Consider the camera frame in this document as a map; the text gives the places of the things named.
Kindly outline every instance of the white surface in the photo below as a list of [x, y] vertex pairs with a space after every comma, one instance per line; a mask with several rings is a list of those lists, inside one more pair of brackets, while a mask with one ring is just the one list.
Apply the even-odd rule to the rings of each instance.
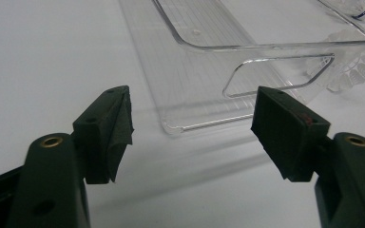
[[[319, 227], [314, 184], [282, 180], [250, 126], [163, 133], [112, 0], [0, 0], [0, 174], [120, 85], [131, 88], [134, 145], [116, 184], [87, 187], [92, 227]], [[330, 137], [365, 136], [365, 84], [309, 106]]]

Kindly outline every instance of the screw hole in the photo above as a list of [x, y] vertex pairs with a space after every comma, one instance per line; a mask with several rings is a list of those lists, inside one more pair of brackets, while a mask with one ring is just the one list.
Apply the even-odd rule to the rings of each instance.
[[356, 146], [365, 147], [365, 141], [363, 139], [360, 139], [359, 137], [350, 136], [346, 138], [346, 141]]
[[89, 118], [89, 119], [87, 119], [87, 120], [86, 120], [86, 122], [87, 122], [87, 123], [90, 123], [90, 124], [91, 124], [91, 123], [94, 123], [94, 122], [96, 122], [96, 121], [97, 121], [97, 119], [96, 119], [96, 118]]
[[32, 214], [36, 217], [41, 217], [55, 208], [55, 201], [52, 199], [46, 199], [34, 206]]
[[40, 145], [45, 148], [50, 148], [59, 145], [63, 139], [61, 137], [50, 137], [47, 139], [44, 139]]

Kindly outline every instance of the clear plastic part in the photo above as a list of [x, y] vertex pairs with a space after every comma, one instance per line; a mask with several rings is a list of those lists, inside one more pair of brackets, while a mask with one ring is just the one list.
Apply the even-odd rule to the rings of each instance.
[[365, 29], [322, 0], [120, 1], [170, 134], [250, 119], [258, 86], [306, 104], [365, 50]]

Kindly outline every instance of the transparent plastic container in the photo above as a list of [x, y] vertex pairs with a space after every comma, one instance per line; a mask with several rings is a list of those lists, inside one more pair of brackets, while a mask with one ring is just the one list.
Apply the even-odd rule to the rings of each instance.
[[250, 119], [258, 86], [306, 104], [365, 50], [365, 29], [322, 0], [120, 2], [170, 134]]

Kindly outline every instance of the white table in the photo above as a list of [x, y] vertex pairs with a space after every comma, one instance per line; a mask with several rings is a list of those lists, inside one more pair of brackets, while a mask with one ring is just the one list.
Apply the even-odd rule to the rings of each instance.
[[[0, 0], [0, 174], [40, 136], [71, 133], [102, 91], [129, 85], [136, 131], [115, 184], [87, 187], [92, 227], [319, 227], [311, 183], [282, 180], [250, 126], [170, 137], [115, 0]], [[329, 136], [365, 136], [365, 84], [309, 106]]]

